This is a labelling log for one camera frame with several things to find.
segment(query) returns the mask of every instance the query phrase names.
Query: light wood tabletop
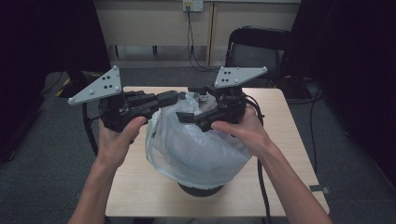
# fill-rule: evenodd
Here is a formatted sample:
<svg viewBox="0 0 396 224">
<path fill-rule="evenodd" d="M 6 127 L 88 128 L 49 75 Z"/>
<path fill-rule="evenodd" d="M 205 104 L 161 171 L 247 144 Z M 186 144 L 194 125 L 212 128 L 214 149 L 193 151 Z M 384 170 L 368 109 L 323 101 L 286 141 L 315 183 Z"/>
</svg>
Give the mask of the light wood tabletop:
<svg viewBox="0 0 396 224">
<path fill-rule="evenodd" d="M 125 91 L 160 93 L 187 91 L 180 87 L 126 87 Z M 244 89 L 255 98 L 265 115 L 264 128 L 277 144 L 303 182 L 318 185 L 289 107 L 278 89 Z M 218 193 L 204 198 L 184 192 L 177 182 L 155 170 L 146 159 L 146 126 L 131 145 L 124 164 L 117 171 L 106 215 L 109 217 L 265 217 L 265 206 L 257 174 L 257 159 L 252 157 L 242 171 Z M 264 173 L 271 215 L 285 216 L 276 192 Z M 321 191 L 313 192 L 329 213 Z"/>
</svg>

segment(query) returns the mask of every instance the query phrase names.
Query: chair backrest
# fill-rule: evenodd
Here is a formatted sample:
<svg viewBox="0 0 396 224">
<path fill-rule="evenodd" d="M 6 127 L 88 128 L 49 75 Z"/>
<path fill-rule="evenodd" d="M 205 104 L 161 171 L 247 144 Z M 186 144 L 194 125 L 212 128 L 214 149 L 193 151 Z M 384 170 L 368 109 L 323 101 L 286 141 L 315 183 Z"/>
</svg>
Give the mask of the chair backrest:
<svg viewBox="0 0 396 224">
<path fill-rule="evenodd" d="M 279 77 L 279 51 L 290 49 L 290 32 L 246 26 L 230 34 L 227 67 L 263 67 L 266 77 Z"/>
</svg>

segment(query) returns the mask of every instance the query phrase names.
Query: wall outlet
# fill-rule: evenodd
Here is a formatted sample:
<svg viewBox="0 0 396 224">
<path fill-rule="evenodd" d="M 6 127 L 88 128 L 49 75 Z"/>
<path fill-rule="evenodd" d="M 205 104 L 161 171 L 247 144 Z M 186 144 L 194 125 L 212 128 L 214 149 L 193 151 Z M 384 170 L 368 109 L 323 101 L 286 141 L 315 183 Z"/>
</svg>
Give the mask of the wall outlet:
<svg viewBox="0 0 396 224">
<path fill-rule="evenodd" d="M 204 11 L 204 0 L 183 0 L 183 11 L 187 12 L 187 7 L 190 12 Z"/>
</svg>

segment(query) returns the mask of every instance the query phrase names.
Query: triangular metal plate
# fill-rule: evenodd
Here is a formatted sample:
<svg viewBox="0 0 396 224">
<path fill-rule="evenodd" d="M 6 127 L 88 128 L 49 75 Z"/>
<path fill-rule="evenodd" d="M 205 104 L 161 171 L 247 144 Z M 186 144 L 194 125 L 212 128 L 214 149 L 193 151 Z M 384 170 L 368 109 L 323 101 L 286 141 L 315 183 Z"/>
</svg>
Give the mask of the triangular metal plate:
<svg viewBox="0 0 396 224">
<path fill-rule="evenodd" d="M 268 72 L 266 67 L 262 68 L 240 68 L 221 67 L 215 81 L 215 88 L 239 86 L 255 77 Z"/>
<path fill-rule="evenodd" d="M 99 100 L 108 96 L 120 94 L 122 91 L 120 69 L 113 66 L 111 70 L 97 78 L 75 96 L 69 98 L 70 105 L 79 105 L 89 101 Z"/>
</svg>

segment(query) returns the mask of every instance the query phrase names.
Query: white plastic bag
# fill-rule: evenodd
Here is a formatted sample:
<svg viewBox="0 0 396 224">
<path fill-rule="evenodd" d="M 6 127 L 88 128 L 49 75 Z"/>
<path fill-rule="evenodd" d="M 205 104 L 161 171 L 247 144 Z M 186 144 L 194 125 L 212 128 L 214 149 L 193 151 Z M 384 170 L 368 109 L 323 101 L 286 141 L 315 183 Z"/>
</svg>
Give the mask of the white plastic bag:
<svg viewBox="0 0 396 224">
<path fill-rule="evenodd" d="M 200 113 L 192 93 L 162 108 L 148 122 L 147 158 L 162 174 L 190 188 L 213 189 L 230 182 L 251 158 L 235 137 L 180 123 L 176 112 Z"/>
</svg>

